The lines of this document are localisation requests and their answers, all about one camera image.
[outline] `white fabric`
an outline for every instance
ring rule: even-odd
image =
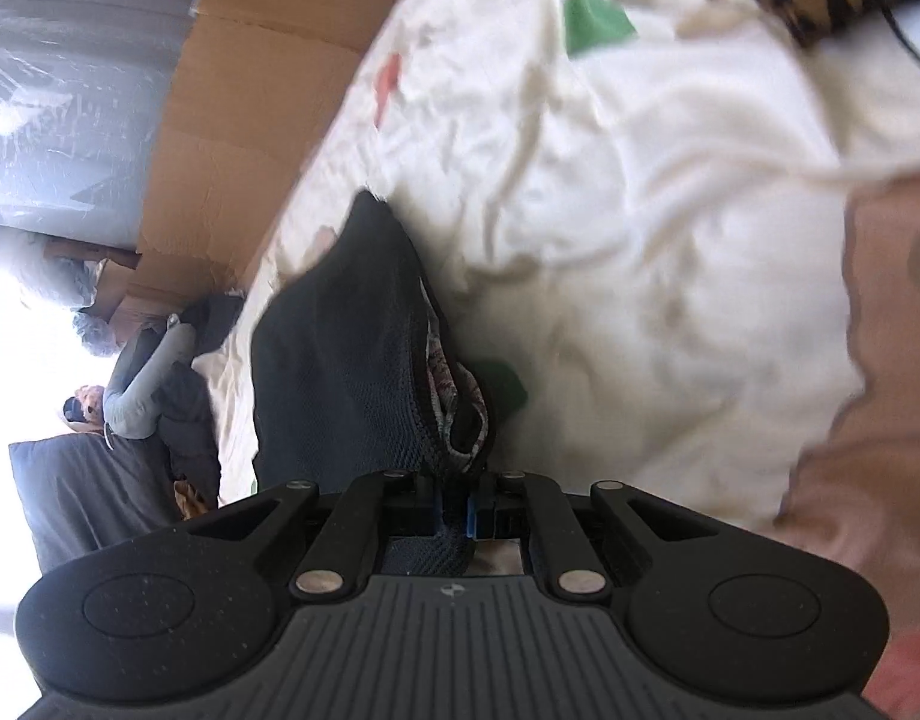
[[[236,331],[197,361],[223,501],[253,481],[250,330],[361,185],[407,226],[465,357],[509,362],[529,393],[494,467],[756,527],[860,389],[844,203],[920,167],[920,69],[876,20],[804,55],[750,0],[612,0],[639,37],[571,60],[561,1],[396,7]]]

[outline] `plastic wrap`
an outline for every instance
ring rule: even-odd
[[[120,351],[113,328],[99,317],[82,311],[73,314],[73,329],[77,331],[83,348],[94,357],[112,357]]]
[[[45,300],[64,308],[93,305],[98,263],[46,256],[45,235],[0,227],[0,271],[8,274],[24,302]]]
[[[192,0],[0,0],[0,224],[135,248]]]

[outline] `brown cardboard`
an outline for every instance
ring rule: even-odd
[[[132,268],[118,265],[112,260],[103,263],[100,280],[97,282],[97,296],[93,305],[84,308],[83,313],[109,322],[127,295],[132,279]]]
[[[130,341],[130,338],[144,327],[156,324],[162,317],[167,317],[182,309],[182,306],[162,298],[163,295],[145,295],[144,293],[127,295],[109,322],[116,343]]]
[[[396,0],[200,0],[154,147],[130,295],[242,286]]]
[[[140,255],[135,251],[124,248],[104,247],[99,244],[86,244],[82,241],[71,241],[69,238],[50,236],[43,247],[43,256],[66,257],[69,260],[82,260],[90,263],[101,263],[111,260],[124,268],[135,269],[140,261]]]

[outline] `black mesh fabric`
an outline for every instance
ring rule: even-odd
[[[253,332],[253,464],[260,490],[308,479],[324,493],[382,469],[432,472],[446,488],[443,529],[434,538],[389,543],[384,570],[455,575],[471,545],[465,512],[452,505],[449,490],[466,482],[449,464],[431,405],[421,280],[455,365],[448,326],[409,237],[389,205],[361,191],[336,244],[276,295]],[[471,411],[466,401],[463,408]],[[477,416],[458,421],[478,435]],[[465,445],[471,435],[451,442]],[[473,475],[489,446],[487,440]]]

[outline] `gray sleeve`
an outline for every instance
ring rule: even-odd
[[[163,334],[156,332],[154,328],[145,327],[130,338],[130,341],[127,341],[127,345],[122,348],[120,356],[116,359],[116,365],[103,391],[104,409],[111,394],[122,395],[127,391],[127,387],[132,384],[136,374],[143,369],[146,362],[152,357],[152,353],[156,351],[162,337]]]
[[[196,343],[197,331],[192,324],[170,327],[130,386],[122,393],[113,389],[104,394],[103,418],[117,436],[136,440],[154,434],[159,417],[154,392],[166,380],[174,362],[192,362]]]

